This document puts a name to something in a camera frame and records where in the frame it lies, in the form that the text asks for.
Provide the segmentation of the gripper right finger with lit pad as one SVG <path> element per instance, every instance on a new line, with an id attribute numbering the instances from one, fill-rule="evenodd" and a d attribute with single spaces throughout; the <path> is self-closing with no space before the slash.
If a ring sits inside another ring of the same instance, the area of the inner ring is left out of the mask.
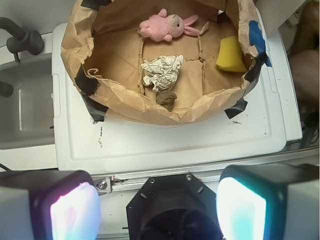
<path id="1" fill-rule="evenodd" d="M 318 240 L 320 168 L 229 165 L 220 176 L 216 210 L 227 240 Z"/>

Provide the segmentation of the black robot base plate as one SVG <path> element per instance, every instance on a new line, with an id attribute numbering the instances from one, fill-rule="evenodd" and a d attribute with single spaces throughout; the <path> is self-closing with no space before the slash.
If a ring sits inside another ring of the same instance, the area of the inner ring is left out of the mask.
<path id="1" fill-rule="evenodd" d="M 131 240 L 222 240 L 216 193 L 191 173 L 150 177 L 126 206 Z"/>

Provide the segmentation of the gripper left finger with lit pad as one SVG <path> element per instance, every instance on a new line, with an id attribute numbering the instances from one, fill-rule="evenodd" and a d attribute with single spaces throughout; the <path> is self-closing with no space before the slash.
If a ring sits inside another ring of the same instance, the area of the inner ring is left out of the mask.
<path id="1" fill-rule="evenodd" d="M 95 240 L 100 225 L 101 201 L 88 172 L 1 172 L 2 240 Z"/>

